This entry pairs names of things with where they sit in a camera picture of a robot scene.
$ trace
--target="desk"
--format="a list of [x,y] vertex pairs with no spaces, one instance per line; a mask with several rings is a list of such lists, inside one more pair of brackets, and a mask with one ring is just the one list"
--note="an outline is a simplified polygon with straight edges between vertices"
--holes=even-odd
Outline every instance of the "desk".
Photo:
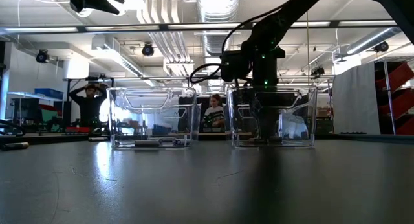
[[414,223],[414,147],[0,152],[0,223]]

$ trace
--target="ceiling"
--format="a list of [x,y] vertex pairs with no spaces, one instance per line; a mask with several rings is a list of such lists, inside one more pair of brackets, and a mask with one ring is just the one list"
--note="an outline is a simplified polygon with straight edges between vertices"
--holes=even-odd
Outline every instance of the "ceiling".
[[[34,0],[0,0],[0,25],[18,26],[54,26],[54,25],[115,25],[115,24],[139,24],[136,18],[136,10],[128,10],[123,16],[114,16],[105,12],[94,11],[89,17],[80,18],[70,12],[68,3],[44,3]],[[244,21],[250,17],[266,12],[276,6],[281,5],[287,0],[240,0],[237,21]],[[180,20],[184,23],[198,22],[196,3],[188,0],[179,0],[178,12]],[[300,20],[306,21],[323,20],[354,20],[354,19],[391,19],[384,8],[371,0],[321,0],[309,10],[308,16],[302,16]],[[347,28],[338,30],[336,39],[335,29],[318,30],[289,30],[280,43],[282,49],[286,51],[286,58],[278,60],[279,68],[283,69],[283,74],[297,74],[300,69],[306,67],[308,62],[317,58],[330,47],[337,45],[347,45],[354,43],[360,38],[374,31],[374,28]],[[204,63],[204,51],[201,36],[195,36],[194,32],[183,32],[186,46],[195,66]],[[231,41],[233,47],[240,45],[250,31],[238,32]],[[67,42],[93,56],[91,52],[92,34],[67,34],[67,35],[25,35],[21,36],[23,43],[36,42]],[[121,46],[130,56],[130,60],[139,65],[149,76],[163,76],[164,71],[163,57],[157,52],[152,57],[144,57],[141,53],[143,42],[151,41],[148,33],[126,33],[111,34],[108,38],[116,38]],[[393,51],[409,43],[403,33],[387,40],[390,45],[389,51]],[[411,47],[396,50],[387,56],[412,56]],[[370,58],[372,52],[367,52],[364,57]],[[109,63],[104,59],[95,59],[99,65],[106,65],[109,71],[122,70],[115,63]],[[332,61],[323,62],[325,72],[331,72]]]

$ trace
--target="transparent plastic container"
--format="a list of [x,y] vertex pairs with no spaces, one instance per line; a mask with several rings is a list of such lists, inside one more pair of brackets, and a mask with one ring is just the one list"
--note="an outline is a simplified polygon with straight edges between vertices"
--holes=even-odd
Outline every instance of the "transparent plastic container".
[[313,146],[315,87],[239,87],[228,91],[228,139],[235,147]]
[[184,87],[109,88],[114,148],[184,148],[197,140],[200,107]]

